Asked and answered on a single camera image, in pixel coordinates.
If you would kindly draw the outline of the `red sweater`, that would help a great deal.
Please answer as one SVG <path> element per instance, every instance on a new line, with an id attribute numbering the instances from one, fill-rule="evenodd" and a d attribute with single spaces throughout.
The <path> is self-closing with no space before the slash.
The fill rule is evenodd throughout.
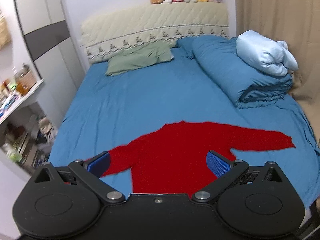
<path id="1" fill-rule="evenodd" d="M 291 137 L 277 131 L 182 121 L 108 151 L 111 163 L 102 177 L 130 170 L 134 193 L 192 196 L 217 179 L 207 166 L 209 151 L 234 161 L 231 149 L 275 151 L 293 146 Z"/>

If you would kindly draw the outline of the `green pillow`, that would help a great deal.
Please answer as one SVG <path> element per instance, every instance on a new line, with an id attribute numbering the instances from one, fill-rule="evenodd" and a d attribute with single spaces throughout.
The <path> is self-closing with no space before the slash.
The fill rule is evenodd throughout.
<path id="1" fill-rule="evenodd" d="M 170 62 L 173 58 L 170 46 L 163 41 L 156 41 L 113 55 L 108 60 L 105 75 L 115 76 L 154 64 Z"/>

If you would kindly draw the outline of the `white shelf unit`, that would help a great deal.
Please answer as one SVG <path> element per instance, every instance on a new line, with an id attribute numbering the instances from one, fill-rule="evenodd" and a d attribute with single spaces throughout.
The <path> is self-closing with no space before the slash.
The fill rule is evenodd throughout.
<path id="1" fill-rule="evenodd" d="M 1 84 L 1 151 L 28 174 L 49 159 L 57 135 L 39 105 L 43 80 L 27 64 Z"/>

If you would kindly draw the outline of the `beige curtain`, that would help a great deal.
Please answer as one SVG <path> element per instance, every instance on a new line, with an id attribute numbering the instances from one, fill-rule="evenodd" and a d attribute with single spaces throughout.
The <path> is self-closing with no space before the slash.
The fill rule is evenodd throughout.
<path id="1" fill-rule="evenodd" d="M 236 31 L 284 40 L 298 62 L 291 95 L 319 140 L 319 0 L 235 0 Z"/>

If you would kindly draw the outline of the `white wardrobe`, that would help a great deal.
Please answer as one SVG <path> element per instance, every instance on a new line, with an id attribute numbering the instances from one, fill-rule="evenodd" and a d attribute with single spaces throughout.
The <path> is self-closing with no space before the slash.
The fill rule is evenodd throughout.
<path id="1" fill-rule="evenodd" d="M 52 97 L 72 101 L 84 78 L 61 0 L 15 0 L 18 20 L 35 65 Z"/>

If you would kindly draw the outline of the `cream quilted headboard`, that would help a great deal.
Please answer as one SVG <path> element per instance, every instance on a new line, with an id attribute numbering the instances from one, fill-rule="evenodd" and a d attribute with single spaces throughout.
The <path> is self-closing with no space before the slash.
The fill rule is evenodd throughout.
<path id="1" fill-rule="evenodd" d="M 90 64 L 147 43 L 173 47 L 184 37 L 229 36 L 228 10 L 223 3 L 199 2 L 144 5 L 92 16 L 81 26 L 81 46 Z"/>

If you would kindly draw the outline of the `folded blue duvet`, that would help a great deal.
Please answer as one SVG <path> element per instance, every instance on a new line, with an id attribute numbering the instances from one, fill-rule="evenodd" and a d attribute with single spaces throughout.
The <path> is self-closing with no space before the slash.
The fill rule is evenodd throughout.
<path id="1" fill-rule="evenodd" d="M 290 74 L 275 77 L 249 66 L 236 53 L 236 39 L 215 35 L 184 37 L 177 45 L 237 108 L 265 107 L 285 98 L 293 85 Z"/>

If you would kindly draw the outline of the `blue bed sheet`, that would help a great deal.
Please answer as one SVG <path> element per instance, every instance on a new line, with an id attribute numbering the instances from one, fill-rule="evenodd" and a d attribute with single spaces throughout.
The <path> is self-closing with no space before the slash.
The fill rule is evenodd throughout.
<path id="1" fill-rule="evenodd" d="M 289 135 L 296 148 L 243 154 L 251 164 L 268 158 L 283 169 L 305 205 L 319 196 L 319 147 L 300 105 L 287 93 L 276 103 L 237 108 L 184 49 L 170 62 L 106 76 L 107 63 L 87 72 L 66 113 L 49 161 L 63 166 L 178 121 L 213 121 Z"/>

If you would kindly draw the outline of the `light blue folded blanket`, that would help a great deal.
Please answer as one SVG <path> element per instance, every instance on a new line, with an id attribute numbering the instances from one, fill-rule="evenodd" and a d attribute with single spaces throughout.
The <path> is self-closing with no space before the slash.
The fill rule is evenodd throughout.
<path id="1" fill-rule="evenodd" d="M 253 30 L 238 36 L 236 52 L 245 63 L 270 76 L 282 77 L 298 70 L 285 41 L 274 41 Z"/>

